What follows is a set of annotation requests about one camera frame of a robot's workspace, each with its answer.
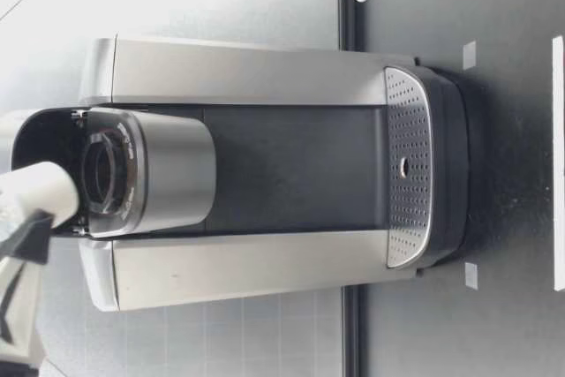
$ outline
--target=perforated metal grate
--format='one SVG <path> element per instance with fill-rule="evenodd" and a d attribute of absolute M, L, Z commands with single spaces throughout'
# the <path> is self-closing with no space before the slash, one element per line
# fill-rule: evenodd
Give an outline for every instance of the perforated metal grate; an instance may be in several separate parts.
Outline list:
<path fill-rule="evenodd" d="M 388 266 L 409 265 L 426 249 L 433 196 L 433 146 L 425 89 L 410 74 L 385 70 L 388 99 Z"/>

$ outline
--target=drip tray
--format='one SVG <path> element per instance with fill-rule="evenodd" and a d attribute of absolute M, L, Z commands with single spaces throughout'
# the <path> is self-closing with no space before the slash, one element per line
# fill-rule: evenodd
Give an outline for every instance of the drip tray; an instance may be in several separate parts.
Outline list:
<path fill-rule="evenodd" d="M 457 87 L 426 68 L 385 70 L 388 266 L 429 267 L 463 241 L 469 155 Z"/>

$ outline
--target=silver cylinder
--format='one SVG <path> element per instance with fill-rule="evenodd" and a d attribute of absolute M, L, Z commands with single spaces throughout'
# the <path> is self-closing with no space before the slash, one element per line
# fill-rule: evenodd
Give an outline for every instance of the silver cylinder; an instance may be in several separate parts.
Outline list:
<path fill-rule="evenodd" d="M 215 196 L 215 149 L 196 119 L 132 112 L 143 134 L 147 200 L 135 232 L 196 224 Z"/>

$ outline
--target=black front panel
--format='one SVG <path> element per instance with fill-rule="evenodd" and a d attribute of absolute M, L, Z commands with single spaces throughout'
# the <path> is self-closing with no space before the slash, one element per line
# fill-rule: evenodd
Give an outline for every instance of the black front panel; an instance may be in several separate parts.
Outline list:
<path fill-rule="evenodd" d="M 203 119 L 217 156 L 215 203 L 203 224 L 163 235 L 383 228 L 377 135 L 385 114 L 355 107 L 151 107 Z"/>

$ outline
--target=silver side panel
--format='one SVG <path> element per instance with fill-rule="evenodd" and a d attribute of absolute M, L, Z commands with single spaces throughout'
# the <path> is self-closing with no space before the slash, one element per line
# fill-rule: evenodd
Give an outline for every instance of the silver side panel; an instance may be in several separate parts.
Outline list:
<path fill-rule="evenodd" d="M 79 241 L 80 259 L 94 306 L 104 312 L 119 309 L 114 280 L 113 242 Z"/>
<path fill-rule="evenodd" d="M 402 56 L 120 36 L 111 64 L 105 43 L 85 68 L 83 104 L 380 105 L 384 67 L 413 64 Z"/>
<path fill-rule="evenodd" d="M 114 242 L 120 310 L 410 278 L 385 230 Z"/>
<path fill-rule="evenodd" d="M 80 83 L 81 106 L 112 102 L 116 37 L 97 39 L 87 53 Z"/>

